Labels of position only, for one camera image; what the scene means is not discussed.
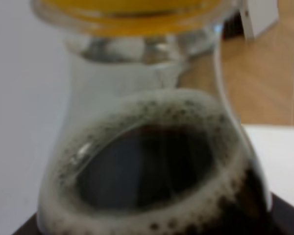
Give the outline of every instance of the glass carafe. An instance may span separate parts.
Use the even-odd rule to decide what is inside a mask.
[[[222,83],[222,22],[239,3],[32,1],[72,63],[43,234],[266,234],[270,194]]]

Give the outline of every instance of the brown liquid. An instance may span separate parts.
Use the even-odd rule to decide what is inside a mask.
[[[192,190],[212,172],[215,157],[208,136],[191,126],[143,126],[109,143],[80,173],[76,187],[81,199],[96,210],[141,211],[169,204]],[[202,225],[202,214],[178,227],[150,224],[154,233],[162,226],[174,235],[259,235],[270,229],[261,179],[253,164],[245,173],[235,201],[220,198],[222,213]]]

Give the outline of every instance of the glass rim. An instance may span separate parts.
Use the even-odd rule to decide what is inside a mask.
[[[218,5],[187,7],[141,13],[102,13],[66,11],[31,0],[31,7],[41,20],[64,30],[96,36],[151,36],[192,31],[219,24],[241,7],[243,0],[220,0]]]

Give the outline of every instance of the bubble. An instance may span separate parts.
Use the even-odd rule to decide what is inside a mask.
[[[80,200],[72,183],[63,183],[66,179],[74,181],[78,170],[83,169],[94,153],[121,133],[146,124],[190,125],[208,133],[216,167],[205,182],[168,204],[122,213],[96,212]],[[77,155],[86,143],[91,143],[89,152]],[[73,135],[66,148],[54,156],[58,161],[48,171],[40,194],[46,227],[54,227],[50,225],[61,217],[63,222],[56,229],[62,233],[50,231],[51,234],[126,235],[130,231],[138,235],[196,235],[204,225],[218,218],[222,207],[231,201],[245,180],[249,163],[238,145],[236,131],[224,109],[206,93],[164,90],[125,98],[115,109]],[[224,185],[232,190],[225,190]]]

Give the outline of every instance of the yellow lid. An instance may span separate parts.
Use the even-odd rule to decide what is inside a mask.
[[[164,12],[190,7],[205,8],[219,0],[43,0],[60,9],[112,14]]]
[[[136,36],[199,28],[207,23],[201,16],[225,2],[233,7],[233,1],[239,0],[33,0],[33,6],[56,25],[99,36]]]

